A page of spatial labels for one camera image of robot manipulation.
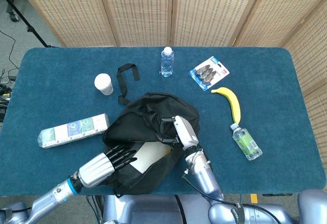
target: blue tablecloth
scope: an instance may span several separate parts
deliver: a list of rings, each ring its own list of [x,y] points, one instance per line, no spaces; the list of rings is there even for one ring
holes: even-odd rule
[[[43,194],[103,151],[101,135],[43,149],[42,129],[106,113],[112,123],[123,110],[116,72],[126,63],[138,66],[123,73],[127,98],[146,92],[177,95],[200,113],[199,140],[212,162],[224,193],[293,193],[322,188],[325,173],[310,126],[290,54],[281,48],[175,47],[174,73],[159,74],[162,48],[37,48],[22,60],[0,134],[0,195]],[[248,161],[232,139],[227,99],[204,92],[188,75],[216,56],[230,74],[214,85],[238,96],[241,124],[263,151]],[[104,96],[94,86],[98,73],[108,73],[114,92]],[[194,193],[182,179],[183,159],[153,194]],[[84,194],[112,194],[107,186]]]

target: yellow banana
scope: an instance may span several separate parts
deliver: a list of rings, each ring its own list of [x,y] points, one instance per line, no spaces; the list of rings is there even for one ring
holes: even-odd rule
[[[241,120],[241,109],[239,101],[236,97],[236,95],[233,93],[232,90],[226,88],[226,87],[220,87],[219,89],[211,90],[211,93],[218,93],[223,96],[225,96],[229,103],[231,108],[231,114],[233,116],[233,120],[235,123],[240,123]]]

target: plastic bottle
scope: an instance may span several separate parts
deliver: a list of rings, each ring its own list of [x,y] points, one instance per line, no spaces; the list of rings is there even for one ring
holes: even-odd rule
[[[238,123],[233,123],[230,128],[234,131],[233,139],[236,141],[248,160],[256,159],[262,155],[261,149],[258,147],[247,129],[240,128]]]
[[[174,52],[171,47],[165,47],[161,53],[161,74],[169,77],[173,74]]]

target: white cup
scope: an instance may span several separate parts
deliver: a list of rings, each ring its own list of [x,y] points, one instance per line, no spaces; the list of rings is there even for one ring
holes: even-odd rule
[[[101,74],[97,75],[94,80],[94,85],[104,95],[111,95],[113,92],[111,78],[106,73],[101,73]]]

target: black backpack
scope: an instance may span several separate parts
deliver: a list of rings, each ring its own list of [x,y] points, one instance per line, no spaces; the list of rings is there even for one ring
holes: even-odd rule
[[[116,145],[124,144],[138,150],[145,142],[158,142],[158,138],[175,138],[177,132],[173,123],[162,119],[176,115],[186,118],[194,132],[199,132],[199,113],[194,107],[171,94],[144,94],[128,103],[118,119],[105,131],[105,152]],[[127,165],[112,174],[105,183],[113,188],[116,196],[148,194],[160,184],[182,155],[182,147],[176,145],[144,173]]]

